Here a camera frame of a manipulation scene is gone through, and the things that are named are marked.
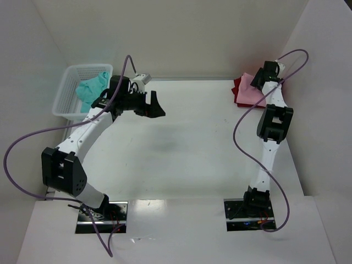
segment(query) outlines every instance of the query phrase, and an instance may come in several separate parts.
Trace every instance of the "mounting plate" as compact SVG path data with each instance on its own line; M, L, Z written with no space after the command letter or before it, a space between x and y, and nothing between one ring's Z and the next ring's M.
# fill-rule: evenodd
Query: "mounting plate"
M128 202L126 201L110 201L110 204L116 204L121 207L119 213L119 224L124 224L121 226L116 233L126 233L126 220L127 220L127 208ZM111 233L111 231L116 227L117 221L101 220L94 217L94 221L97 225L99 233ZM81 211L78 213L76 234L92 234L95 233L93 224L89 216L86 216Z
M226 216L227 231L245 231L245 230L260 230L262 219L266 218L268 222L265 224L265 229L276 229L274 212L271 202L266 210L258 212L257 215L248 217L245 210L242 208L243 199L225 199L224 209Z

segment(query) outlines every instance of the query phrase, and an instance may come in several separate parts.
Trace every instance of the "laundry basket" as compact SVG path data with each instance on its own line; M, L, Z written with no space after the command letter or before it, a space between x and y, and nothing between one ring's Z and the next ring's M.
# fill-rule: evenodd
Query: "laundry basket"
M81 81L92 79L101 72L109 72L112 76L110 64L81 64L66 69L56 94L52 113L68 120L83 120L87 113L81 113L82 101L77 97L76 88Z

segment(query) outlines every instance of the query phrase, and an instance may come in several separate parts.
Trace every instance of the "green towel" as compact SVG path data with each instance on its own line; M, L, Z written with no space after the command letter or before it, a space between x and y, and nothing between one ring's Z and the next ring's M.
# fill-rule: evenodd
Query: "green towel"
M92 103L98 98L109 83L110 73L104 71L93 79L81 81L76 88L76 94L83 102L81 113L88 113Z

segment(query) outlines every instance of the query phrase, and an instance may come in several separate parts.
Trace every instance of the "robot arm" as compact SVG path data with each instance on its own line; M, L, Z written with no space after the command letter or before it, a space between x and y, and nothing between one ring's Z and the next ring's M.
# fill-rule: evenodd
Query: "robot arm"
M92 104L85 121L100 113L115 92L120 76L112 76L109 89ZM109 198L87 182L82 167L88 150L123 111L133 110L137 115L149 118L165 116L160 107L156 92L151 91L151 103L146 103L145 85L151 80L149 74L137 75L130 81L122 77L122 84L109 109L94 121L78 127L56 148L47 147L42 153L43 183L56 190L63 191L83 204L89 206L95 214L109 217L111 211L119 211L116 205L109 204Z
M283 71L284 65L275 62L265 62L251 83L264 95L272 91L281 79L279 73ZM281 84L266 97L267 106L263 112L257 128L257 136L262 139L263 150L261 163L271 171L275 156L280 143L286 138L293 109L287 107L283 100ZM256 211L267 208L270 203L270 177L263 169L259 170L258 176L253 178L244 194L244 208L247 211Z

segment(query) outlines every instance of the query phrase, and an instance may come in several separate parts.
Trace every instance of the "red cloth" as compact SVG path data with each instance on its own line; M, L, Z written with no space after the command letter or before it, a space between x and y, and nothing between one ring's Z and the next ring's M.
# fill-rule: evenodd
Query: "red cloth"
M241 77L238 79L233 80L235 87L231 89L232 93L235 95L234 103L236 103L237 95L238 95L238 89L241 83ZM246 103L236 103L238 107L251 107L253 104L246 104Z

